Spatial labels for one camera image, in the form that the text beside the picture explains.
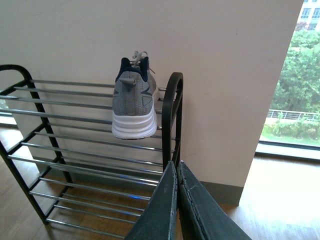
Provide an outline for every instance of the gray sneaker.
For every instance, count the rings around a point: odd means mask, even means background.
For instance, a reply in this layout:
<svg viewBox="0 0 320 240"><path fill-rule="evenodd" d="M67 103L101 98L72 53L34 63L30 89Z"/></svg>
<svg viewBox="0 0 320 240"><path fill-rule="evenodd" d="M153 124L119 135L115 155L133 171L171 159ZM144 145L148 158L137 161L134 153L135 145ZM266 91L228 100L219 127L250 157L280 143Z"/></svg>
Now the gray sneaker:
<svg viewBox="0 0 320 240"><path fill-rule="evenodd" d="M112 133L120 139L143 139L157 130L156 81L149 71L149 58L131 64L122 58L112 99Z"/></svg>

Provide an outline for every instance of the shoelace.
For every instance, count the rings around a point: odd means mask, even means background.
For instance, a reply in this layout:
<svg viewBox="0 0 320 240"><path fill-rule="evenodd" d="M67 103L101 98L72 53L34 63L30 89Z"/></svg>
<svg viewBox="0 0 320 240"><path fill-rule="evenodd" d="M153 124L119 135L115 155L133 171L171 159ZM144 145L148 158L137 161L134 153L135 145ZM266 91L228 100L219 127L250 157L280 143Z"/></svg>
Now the shoelace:
<svg viewBox="0 0 320 240"><path fill-rule="evenodd" d="M141 51L141 52L134 51L134 55L132 56L132 58L135 60L130 61L130 63L132 64L132 66L137 67L139 66L139 62L147 56L148 56L148 53L146 51ZM156 74L150 67L149 67L149 70L154 74Z"/></svg>

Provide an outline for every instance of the white sole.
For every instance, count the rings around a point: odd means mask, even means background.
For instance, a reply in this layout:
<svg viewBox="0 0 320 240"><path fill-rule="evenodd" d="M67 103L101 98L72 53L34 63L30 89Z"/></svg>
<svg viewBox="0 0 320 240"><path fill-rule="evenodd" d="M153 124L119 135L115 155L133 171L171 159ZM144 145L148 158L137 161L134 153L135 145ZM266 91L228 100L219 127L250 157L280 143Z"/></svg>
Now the white sole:
<svg viewBox="0 0 320 240"><path fill-rule="evenodd" d="M153 106L147 115L118 116L112 111L112 134L119 139L144 139L157 131L155 102L159 98L158 88L153 93Z"/></svg>

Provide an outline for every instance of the metal railing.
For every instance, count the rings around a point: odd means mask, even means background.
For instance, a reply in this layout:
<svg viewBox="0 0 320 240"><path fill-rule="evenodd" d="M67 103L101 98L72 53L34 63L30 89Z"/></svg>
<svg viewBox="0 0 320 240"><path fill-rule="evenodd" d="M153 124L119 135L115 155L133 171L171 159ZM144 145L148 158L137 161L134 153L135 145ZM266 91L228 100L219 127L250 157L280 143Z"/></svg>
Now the metal railing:
<svg viewBox="0 0 320 240"><path fill-rule="evenodd" d="M320 119L320 113L270 109L266 117L274 118L274 119L288 119L288 120L299 120L304 118L305 120L312 121L312 120L315 120L316 118Z"/></svg>

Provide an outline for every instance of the building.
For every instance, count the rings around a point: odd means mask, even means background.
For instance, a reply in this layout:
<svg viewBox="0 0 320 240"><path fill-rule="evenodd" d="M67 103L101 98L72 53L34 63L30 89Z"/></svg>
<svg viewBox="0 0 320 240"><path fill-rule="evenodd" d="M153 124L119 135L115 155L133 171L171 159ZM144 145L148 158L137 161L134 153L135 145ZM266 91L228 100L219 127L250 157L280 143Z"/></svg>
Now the building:
<svg viewBox="0 0 320 240"><path fill-rule="evenodd" d="M307 30L320 31L320 0L304 0L298 24L305 23Z"/></svg>

